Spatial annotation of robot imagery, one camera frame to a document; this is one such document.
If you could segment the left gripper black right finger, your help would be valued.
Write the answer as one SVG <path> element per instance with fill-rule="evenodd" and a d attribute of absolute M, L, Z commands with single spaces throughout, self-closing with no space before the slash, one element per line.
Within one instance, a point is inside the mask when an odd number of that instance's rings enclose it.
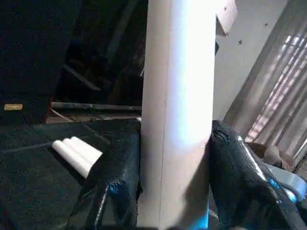
<path fill-rule="evenodd" d="M 305 230 L 298 194 L 276 176 L 230 126 L 212 121 L 208 142 L 210 187 L 221 228 Z"/>

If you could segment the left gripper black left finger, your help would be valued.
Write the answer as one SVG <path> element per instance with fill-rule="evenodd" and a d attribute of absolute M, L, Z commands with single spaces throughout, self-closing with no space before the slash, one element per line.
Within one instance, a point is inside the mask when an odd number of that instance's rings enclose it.
<path fill-rule="evenodd" d="M 139 194 L 138 153 L 106 154 L 90 170 L 69 217 L 69 229 L 133 229 Z"/>

